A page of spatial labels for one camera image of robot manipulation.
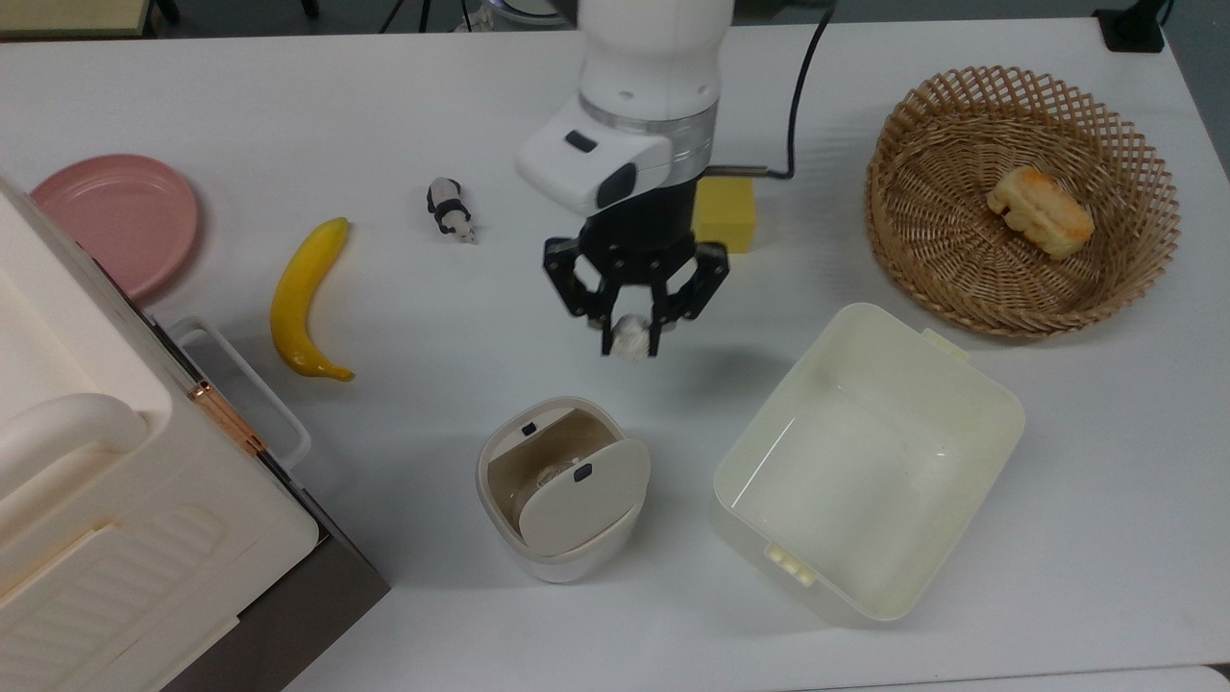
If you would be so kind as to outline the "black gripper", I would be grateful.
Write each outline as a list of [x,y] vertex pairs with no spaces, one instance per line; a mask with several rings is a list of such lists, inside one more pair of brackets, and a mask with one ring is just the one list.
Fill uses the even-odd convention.
[[[697,242],[692,210],[699,179],[661,187],[616,203],[587,219],[579,238],[550,237],[542,267],[566,310],[601,332],[601,356],[614,345],[613,310],[624,286],[648,286],[652,299],[649,358],[658,355],[664,329],[676,320],[696,320],[729,273],[722,242]],[[577,275],[585,258],[598,270],[590,289]],[[668,281],[692,262],[691,275],[676,293]]]

